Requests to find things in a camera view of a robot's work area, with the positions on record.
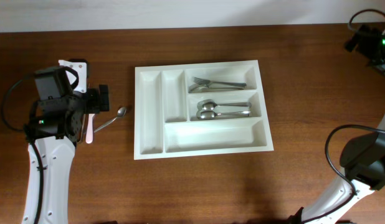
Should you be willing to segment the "pink plastic knife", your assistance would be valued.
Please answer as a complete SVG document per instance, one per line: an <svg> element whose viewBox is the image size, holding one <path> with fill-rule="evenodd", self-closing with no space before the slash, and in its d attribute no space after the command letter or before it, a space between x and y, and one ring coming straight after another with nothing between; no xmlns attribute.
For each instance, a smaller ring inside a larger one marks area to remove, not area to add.
<svg viewBox="0 0 385 224"><path fill-rule="evenodd" d="M87 131L85 135L85 142L91 144L93 142L93 119L95 114L88 115Z"/></svg>

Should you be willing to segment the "steel fork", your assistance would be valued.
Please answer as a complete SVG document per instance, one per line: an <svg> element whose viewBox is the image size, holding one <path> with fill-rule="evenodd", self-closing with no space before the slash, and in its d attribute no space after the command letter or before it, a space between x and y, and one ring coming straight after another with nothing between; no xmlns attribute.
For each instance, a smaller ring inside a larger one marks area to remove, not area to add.
<svg viewBox="0 0 385 224"><path fill-rule="evenodd" d="M246 83L217 82L217 81L211 81L211 80L198 78L198 77L194 77L193 81L194 81L194 83L197 83L200 85L219 84L219 85L233 86L233 87L237 87L237 88L245 88L247 86Z"/></svg>
<svg viewBox="0 0 385 224"><path fill-rule="evenodd" d="M204 92L217 92L217 91L234 91L244 90L245 86L208 86L193 84L188 87L188 93L204 93Z"/></svg>

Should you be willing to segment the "steel tablespoon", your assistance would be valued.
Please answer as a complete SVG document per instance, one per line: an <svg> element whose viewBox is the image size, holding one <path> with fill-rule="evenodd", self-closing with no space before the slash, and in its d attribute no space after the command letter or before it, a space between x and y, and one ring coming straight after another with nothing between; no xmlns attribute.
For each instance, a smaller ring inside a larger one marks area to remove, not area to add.
<svg viewBox="0 0 385 224"><path fill-rule="evenodd" d="M236 107L248 107L250 108L252 104L250 102L241 102L241 103L221 103L218 104L214 100L202 100L197 103L198 110L214 110L216 107L220 106L236 106Z"/></svg>
<svg viewBox="0 0 385 224"><path fill-rule="evenodd" d="M199 120L213 120L220 117L249 117L250 111L237 111L227 113L216 113L213 110L201 110L196 113L196 117Z"/></svg>

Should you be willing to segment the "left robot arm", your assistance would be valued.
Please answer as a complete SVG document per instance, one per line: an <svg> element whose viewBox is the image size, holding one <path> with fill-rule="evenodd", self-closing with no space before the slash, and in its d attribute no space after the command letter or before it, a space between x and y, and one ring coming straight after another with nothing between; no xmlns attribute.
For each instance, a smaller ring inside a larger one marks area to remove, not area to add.
<svg viewBox="0 0 385 224"><path fill-rule="evenodd" d="M88 88L84 66L34 73L39 99L24 125L29 182L23 223L67 223L69 176L84 119L110 109L108 87Z"/></svg>

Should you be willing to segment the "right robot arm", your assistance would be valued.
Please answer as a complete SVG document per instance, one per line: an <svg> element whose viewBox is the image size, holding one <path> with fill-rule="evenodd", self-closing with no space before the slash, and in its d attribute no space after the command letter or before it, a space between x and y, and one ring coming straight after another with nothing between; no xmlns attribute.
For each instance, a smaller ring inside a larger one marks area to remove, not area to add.
<svg viewBox="0 0 385 224"><path fill-rule="evenodd" d="M345 46L357 49L369 59L369 65L385 76L385 30L361 26ZM364 197L385 187L385 114L377 128L352 124L366 134L348 141L341 153L340 168L330 159L330 141L325 156L337 177L310 206L300 208L288 223L341 223L343 215Z"/></svg>

